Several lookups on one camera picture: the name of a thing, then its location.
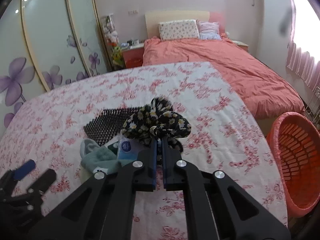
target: nightstand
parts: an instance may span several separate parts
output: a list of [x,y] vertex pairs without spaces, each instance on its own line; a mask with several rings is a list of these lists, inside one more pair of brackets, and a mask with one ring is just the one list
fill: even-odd
[[143,63],[144,43],[130,46],[122,50],[126,68],[141,67]]
[[246,52],[249,52],[249,45],[245,44],[241,41],[236,41],[236,40],[232,40],[232,42],[234,44],[236,44],[238,47],[240,47],[241,49],[245,50]]

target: wire rack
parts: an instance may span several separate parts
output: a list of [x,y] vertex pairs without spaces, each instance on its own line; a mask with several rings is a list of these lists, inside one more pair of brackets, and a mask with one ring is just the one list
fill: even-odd
[[[310,103],[314,98],[316,99],[316,102],[313,104],[311,108]],[[307,105],[306,111],[305,111],[305,117],[307,117],[314,124],[314,126],[317,126],[317,124],[320,121],[320,107],[318,106],[319,100],[320,100],[320,88],[316,87],[315,92],[313,93],[312,98],[309,101],[309,104]]]

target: headboard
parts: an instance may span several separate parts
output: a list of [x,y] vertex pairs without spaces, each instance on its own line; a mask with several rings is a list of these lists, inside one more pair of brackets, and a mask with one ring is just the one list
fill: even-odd
[[220,33],[225,32],[224,16],[216,12],[208,11],[151,11],[145,14],[148,39],[159,36],[159,22],[167,22],[174,20],[195,19],[205,22],[219,22]]

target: pink pillow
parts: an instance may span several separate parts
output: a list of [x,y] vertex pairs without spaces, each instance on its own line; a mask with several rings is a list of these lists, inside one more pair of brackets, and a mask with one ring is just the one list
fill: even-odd
[[197,20],[199,33],[205,34],[205,33],[217,33],[219,34],[219,27],[220,24],[217,22],[210,23],[210,22],[202,22]]

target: purple flower decal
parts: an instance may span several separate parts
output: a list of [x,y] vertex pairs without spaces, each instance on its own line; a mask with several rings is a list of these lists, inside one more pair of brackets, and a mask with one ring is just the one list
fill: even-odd
[[81,38],[80,38],[80,44],[82,45],[82,47],[86,47],[87,43],[86,42],[82,42]]
[[21,84],[30,83],[35,76],[35,69],[33,66],[23,67],[26,64],[27,59],[25,57],[15,58],[9,64],[9,76],[0,76],[0,93],[7,90],[5,96],[5,105],[12,106],[18,99],[25,102],[25,98],[22,95]]
[[93,55],[89,55],[89,61],[91,62],[91,68],[96,69],[96,64],[100,64],[100,59],[98,58],[98,53],[94,53]]
[[66,79],[66,85],[71,84],[73,82],[76,82],[75,80],[72,80],[70,78]]
[[75,38],[74,38],[72,35],[69,35],[69,36],[68,36],[68,38],[67,38],[67,43],[68,43],[67,47],[70,46],[70,47],[75,48],[75,47],[77,46],[76,40],[75,40]]
[[50,68],[50,73],[48,73],[47,71],[42,72],[42,75],[45,81],[47,82],[50,90],[54,89],[53,84],[61,85],[62,83],[62,75],[58,74],[59,71],[60,67],[54,65]]
[[87,74],[87,72],[85,71],[84,74],[82,73],[82,71],[79,71],[77,74],[77,81],[79,80],[83,80],[85,78],[88,78],[89,75]]
[[14,105],[14,108],[13,108],[13,111],[14,111],[14,114],[13,113],[7,113],[5,116],[4,116],[4,127],[8,128],[10,122],[12,121],[13,117],[15,116],[15,114],[19,111],[20,107],[22,106],[22,102],[18,102]]

